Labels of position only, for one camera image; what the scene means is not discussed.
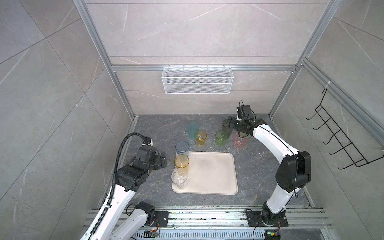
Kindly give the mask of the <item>beige tray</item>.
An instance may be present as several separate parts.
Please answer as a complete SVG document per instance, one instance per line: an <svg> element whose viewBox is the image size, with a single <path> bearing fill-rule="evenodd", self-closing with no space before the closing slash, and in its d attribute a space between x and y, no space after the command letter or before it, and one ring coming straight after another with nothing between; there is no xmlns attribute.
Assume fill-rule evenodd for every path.
<svg viewBox="0 0 384 240"><path fill-rule="evenodd" d="M175 183L175 193L235 195L238 182L234 156L230 153L190 152L187 179L182 188Z"/></svg>

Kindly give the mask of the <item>tall amber glass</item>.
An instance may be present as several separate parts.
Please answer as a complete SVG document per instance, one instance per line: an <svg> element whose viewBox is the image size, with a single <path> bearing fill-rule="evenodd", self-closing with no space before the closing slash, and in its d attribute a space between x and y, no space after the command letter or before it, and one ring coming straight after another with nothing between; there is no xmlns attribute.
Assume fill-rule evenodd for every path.
<svg viewBox="0 0 384 240"><path fill-rule="evenodd" d="M183 170L186 173L189 170L190 159L187 155L177 155L174 159L175 170Z"/></svg>

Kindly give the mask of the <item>tall grey glass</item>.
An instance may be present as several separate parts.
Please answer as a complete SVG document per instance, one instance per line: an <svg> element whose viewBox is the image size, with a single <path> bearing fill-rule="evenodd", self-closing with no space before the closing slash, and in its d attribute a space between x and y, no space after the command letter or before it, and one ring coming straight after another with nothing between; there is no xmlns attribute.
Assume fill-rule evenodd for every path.
<svg viewBox="0 0 384 240"><path fill-rule="evenodd" d="M222 131L227 133L228 137L232 134L232 129L230 128L230 121L228 119L222 122Z"/></svg>

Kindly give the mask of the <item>short amber glass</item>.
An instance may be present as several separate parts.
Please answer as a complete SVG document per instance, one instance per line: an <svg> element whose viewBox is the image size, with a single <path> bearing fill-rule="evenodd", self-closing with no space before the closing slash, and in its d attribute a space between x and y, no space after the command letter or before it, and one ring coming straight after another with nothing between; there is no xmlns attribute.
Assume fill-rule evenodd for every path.
<svg viewBox="0 0 384 240"><path fill-rule="evenodd" d="M198 146L200 147L204 146L206 143L206 139L207 139L207 133L205 131L198 130L195 133L195 140Z"/></svg>

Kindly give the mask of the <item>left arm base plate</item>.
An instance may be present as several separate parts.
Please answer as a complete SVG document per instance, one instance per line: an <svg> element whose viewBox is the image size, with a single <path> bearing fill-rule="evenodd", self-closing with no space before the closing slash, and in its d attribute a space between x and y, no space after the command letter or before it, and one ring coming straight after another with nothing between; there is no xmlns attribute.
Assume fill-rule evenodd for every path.
<svg viewBox="0 0 384 240"><path fill-rule="evenodd" d="M160 228L166 228L169 222L169 214L168 211L155 211L155 218L159 222Z"/></svg>

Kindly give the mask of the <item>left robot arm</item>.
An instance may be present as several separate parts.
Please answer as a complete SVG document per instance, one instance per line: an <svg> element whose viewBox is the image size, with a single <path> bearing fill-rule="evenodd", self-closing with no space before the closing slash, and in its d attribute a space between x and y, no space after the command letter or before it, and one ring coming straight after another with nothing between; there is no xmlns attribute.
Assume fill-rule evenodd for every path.
<svg viewBox="0 0 384 240"><path fill-rule="evenodd" d="M118 222L123 209L135 196L154 170L167 166L166 153L159 152L151 145L143 145L126 164L117 170L116 180L90 227L81 237L82 240L108 240Z"/></svg>

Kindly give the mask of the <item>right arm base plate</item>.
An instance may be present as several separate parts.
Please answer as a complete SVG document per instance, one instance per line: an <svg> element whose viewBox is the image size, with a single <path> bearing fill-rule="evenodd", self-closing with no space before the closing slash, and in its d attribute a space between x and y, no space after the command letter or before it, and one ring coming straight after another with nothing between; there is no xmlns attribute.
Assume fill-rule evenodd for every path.
<svg viewBox="0 0 384 240"><path fill-rule="evenodd" d="M286 211L279 214L271 214L268 211L245 210L249 227L288 227Z"/></svg>

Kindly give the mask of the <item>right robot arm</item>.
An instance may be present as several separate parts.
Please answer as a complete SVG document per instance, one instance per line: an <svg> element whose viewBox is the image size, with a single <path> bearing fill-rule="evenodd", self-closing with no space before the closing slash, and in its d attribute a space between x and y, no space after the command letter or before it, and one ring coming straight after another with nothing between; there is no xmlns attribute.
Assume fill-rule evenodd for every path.
<svg viewBox="0 0 384 240"><path fill-rule="evenodd" d="M280 138L262 119L241 120L228 117L223 127L250 135L260 141L278 160L280 166L276 172L274 192L263 204L262 223L272 226L286 211L290 200L311 181L311 155L300 152Z"/></svg>

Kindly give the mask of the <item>short clear glass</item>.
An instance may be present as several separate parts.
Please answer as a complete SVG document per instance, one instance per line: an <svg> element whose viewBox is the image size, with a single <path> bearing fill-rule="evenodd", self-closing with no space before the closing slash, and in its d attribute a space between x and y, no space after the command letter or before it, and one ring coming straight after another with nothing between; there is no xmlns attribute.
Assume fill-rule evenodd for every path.
<svg viewBox="0 0 384 240"><path fill-rule="evenodd" d="M188 172L183 169L176 169L173 171L171 175L171 179L173 184L178 188L178 189L183 189L186 185L186 181L188 179Z"/></svg>

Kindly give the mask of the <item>short pink glass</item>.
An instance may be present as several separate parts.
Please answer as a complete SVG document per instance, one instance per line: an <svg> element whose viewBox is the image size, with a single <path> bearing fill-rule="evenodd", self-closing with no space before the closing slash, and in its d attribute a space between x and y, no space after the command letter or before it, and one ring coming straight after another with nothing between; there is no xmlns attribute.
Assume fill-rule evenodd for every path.
<svg viewBox="0 0 384 240"><path fill-rule="evenodd" d="M245 134L242 132L236 133L233 141L234 147L238 150L242 149L248 141L248 136L249 136L248 134Z"/></svg>

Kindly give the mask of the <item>tall blue glass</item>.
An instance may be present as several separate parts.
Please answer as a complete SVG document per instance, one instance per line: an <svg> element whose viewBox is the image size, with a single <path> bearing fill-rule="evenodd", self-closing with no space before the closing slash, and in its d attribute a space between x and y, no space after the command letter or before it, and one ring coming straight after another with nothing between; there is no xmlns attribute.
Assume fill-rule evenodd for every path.
<svg viewBox="0 0 384 240"><path fill-rule="evenodd" d="M179 155L186 155L186 156L189 156L190 145L189 145L188 142L186 142L186 141L180 141L180 142L178 142L178 143L175 145L175 149L176 149L176 156L179 156Z"/></svg>

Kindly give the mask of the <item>tall teal glass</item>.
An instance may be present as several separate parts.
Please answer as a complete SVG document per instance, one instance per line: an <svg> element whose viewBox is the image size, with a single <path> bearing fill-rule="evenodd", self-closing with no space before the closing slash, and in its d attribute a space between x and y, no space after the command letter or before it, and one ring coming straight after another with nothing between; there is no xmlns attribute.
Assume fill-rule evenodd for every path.
<svg viewBox="0 0 384 240"><path fill-rule="evenodd" d="M195 138L195 133L199 130L200 126L195 121L188 121L187 123L187 132L190 139Z"/></svg>

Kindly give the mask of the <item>aluminium rail frame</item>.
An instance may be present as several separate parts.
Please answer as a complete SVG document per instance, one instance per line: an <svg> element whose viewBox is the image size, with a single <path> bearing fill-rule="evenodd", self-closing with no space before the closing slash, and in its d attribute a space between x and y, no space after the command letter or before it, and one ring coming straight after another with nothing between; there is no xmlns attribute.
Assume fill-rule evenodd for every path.
<svg viewBox="0 0 384 240"><path fill-rule="evenodd" d="M338 237L324 210L316 208L287 208L288 227L249 227L245 210L262 211L261 206L178 206L159 207L146 203L133 207L125 206L109 240L203 240L203 239L247 239L269 238L271 234L282 234L287 229L321 230L326 240ZM168 211L169 222L160 228L155 211ZM88 229L99 211L90 212Z"/></svg>

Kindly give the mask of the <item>short green glass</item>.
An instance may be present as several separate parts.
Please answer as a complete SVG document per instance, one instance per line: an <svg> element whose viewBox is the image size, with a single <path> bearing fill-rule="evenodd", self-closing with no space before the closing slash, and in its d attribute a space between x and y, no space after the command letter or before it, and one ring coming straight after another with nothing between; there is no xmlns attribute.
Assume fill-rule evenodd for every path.
<svg viewBox="0 0 384 240"><path fill-rule="evenodd" d="M225 131L216 132L216 134L215 134L216 145L218 147L224 146L226 144L228 138L229 138L229 135L227 132L225 132Z"/></svg>

